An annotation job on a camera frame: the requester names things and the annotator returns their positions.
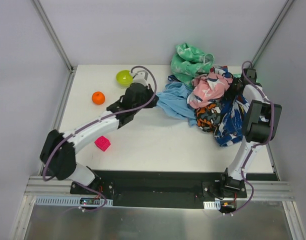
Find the light blue cloth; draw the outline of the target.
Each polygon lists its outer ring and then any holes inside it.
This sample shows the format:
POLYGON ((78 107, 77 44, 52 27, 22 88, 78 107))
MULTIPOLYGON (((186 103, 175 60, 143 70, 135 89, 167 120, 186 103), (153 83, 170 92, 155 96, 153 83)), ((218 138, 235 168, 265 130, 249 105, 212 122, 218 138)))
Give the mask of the light blue cloth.
POLYGON ((157 106, 171 118, 187 120, 190 127, 197 125, 195 110, 187 103, 192 91, 182 82, 170 82, 158 92, 157 106))

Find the blue white red patterned cloth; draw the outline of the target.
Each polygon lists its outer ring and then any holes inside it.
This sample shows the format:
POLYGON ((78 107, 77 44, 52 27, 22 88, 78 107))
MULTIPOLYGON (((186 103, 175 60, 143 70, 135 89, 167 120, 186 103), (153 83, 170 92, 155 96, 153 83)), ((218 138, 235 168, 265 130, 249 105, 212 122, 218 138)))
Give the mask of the blue white red patterned cloth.
MULTIPOLYGON (((214 65, 209 73, 220 74, 226 78, 239 77, 232 74, 226 65, 214 65)), ((173 74, 168 77, 168 80, 180 82, 173 74)), ((220 147, 229 147, 242 141, 242 125, 249 109, 249 103, 242 94, 237 95, 235 99, 224 99, 223 95, 217 100, 221 104, 221 122, 215 133, 212 134, 220 147)))

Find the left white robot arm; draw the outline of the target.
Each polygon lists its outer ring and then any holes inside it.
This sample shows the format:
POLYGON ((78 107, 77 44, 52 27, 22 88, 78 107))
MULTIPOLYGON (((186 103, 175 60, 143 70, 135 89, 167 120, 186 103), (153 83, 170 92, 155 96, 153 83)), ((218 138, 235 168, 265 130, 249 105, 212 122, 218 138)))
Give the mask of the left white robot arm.
POLYGON ((44 163, 44 181, 56 178, 72 180, 92 186, 98 177, 88 167, 77 163, 76 154, 105 134, 131 122, 141 109, 154 108, 158 97, 150 85, 133 83, 116 102, 109 105, 97 118, 66 132, 54 129, 46 137, 40 160, 44 163))

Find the pink navy patterned cloth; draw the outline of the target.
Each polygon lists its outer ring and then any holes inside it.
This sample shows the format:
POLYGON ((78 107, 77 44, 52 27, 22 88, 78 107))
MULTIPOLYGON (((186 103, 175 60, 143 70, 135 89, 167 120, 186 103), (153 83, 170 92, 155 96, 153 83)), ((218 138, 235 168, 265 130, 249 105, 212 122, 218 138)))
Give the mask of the pink navy patterned cloth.
POLYGON ((232 82, 232 77, 225 77, 213 72, 199 75, 191 81, 193 90, 187 97, 187 104, 194 109, 206 107, 220 99, 232 82))

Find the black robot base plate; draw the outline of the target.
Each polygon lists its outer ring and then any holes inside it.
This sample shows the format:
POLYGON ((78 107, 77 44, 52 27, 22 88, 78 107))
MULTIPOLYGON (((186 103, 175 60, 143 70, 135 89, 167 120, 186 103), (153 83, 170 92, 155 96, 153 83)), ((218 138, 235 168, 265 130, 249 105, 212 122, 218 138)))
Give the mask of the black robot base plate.
POLYGON ((101 192, 115 207, 202 209, 219 198, 247 197, 246 187, 226 191, 220 172, 95 170, 101 192))

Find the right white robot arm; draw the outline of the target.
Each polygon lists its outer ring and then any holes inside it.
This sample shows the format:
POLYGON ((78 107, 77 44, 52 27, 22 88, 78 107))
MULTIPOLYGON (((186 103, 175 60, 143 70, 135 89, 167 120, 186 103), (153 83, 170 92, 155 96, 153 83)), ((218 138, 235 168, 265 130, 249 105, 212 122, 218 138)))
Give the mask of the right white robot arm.
POLYGON ((255 69, 242 68, 242 79, 246 82, 243 96, 249 108, 241 128, 241 145, 219 180, 221 199, 234 198, 246 190, 246 185, 251 185, 246 180, 247 171, 258 151, 275 137, 278 128, 282 106, 269 100, 256 78, 255 69))

